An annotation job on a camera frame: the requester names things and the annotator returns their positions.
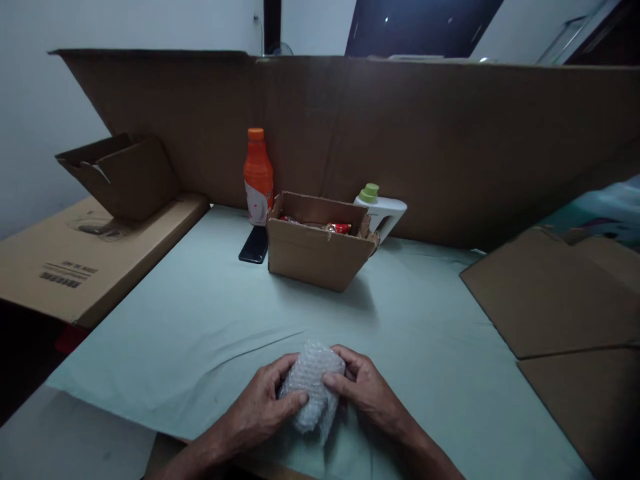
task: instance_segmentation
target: white wall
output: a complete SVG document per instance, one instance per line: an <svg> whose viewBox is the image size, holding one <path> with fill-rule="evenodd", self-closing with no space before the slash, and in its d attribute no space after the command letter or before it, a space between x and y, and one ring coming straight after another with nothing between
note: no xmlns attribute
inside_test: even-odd
<svg viewBox="0 0 640 480"><path fill-rule="evenodd" d="M282 0L280 40L294 55L344 55L355 2Z"/></svg>
<svg viewBox="0 0 640 480"><path fill-rule="evenodd" d="M1 0L0 239L86 197L54 154L109 136L57 48L260 54L261 0Z"/></svg>
<svg viewBox="0 0 640 480"><path fill-rule="evenodd" d="M589 15L602 4L603 0L504 0L471 56L536 63L564 22Z"/></svg>

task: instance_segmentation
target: black phone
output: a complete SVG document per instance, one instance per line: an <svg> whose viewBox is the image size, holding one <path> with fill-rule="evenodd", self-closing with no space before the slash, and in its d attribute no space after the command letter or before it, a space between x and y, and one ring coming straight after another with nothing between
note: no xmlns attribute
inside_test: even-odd
<svg viewBox="0 0 640 480"><path fill-rule="evenodd" d="M262 263L267 255L269 239L267 238L266 227L254 227L245 242L245 246L240 250L238 258L251 263Z"/></svg>

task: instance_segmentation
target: blue fabric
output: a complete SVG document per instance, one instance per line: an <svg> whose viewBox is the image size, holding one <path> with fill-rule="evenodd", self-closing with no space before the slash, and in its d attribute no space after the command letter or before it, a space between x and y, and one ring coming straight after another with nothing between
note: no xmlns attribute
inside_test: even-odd
<svg viewBox="0 0 640 480"><path fill-rule="evenodd" d="M344 293L237 258L246 213L214 207L47 384L196 438L255 370L308 339L369 355L469 479L591 476L458 274L476 254L389 238ZM283 429L254 455L316 478L400 478L388 446L338 412L325 448Z"/></svg>

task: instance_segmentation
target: fan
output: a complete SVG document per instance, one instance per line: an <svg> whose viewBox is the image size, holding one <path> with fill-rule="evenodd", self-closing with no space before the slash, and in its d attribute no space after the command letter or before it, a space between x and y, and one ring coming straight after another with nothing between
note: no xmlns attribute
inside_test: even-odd
<svg viewBox="0 0 640 480"><path fill-rule="evenodd" d="M272 55L274 57L288 56L293 55L293 50L291 50L291 47L284 42L275 42L268 48L267 55Z"/></svg>

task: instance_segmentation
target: bubble-wrapped object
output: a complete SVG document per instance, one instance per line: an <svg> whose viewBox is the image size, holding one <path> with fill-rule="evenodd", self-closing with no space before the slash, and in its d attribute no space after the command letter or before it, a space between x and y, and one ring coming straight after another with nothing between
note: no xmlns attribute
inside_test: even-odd
<svg viewBox="0 0 640 480"><path fill-rule="evenodd" d="M278 398L294 390L309 393L309 401L293 418L293 426L298 432L307 433L319 425L323 445L338 407L338 396L322 383L324 373L344 375L345 362L330 348L319 342L308 341L278 393Z"/></svg>

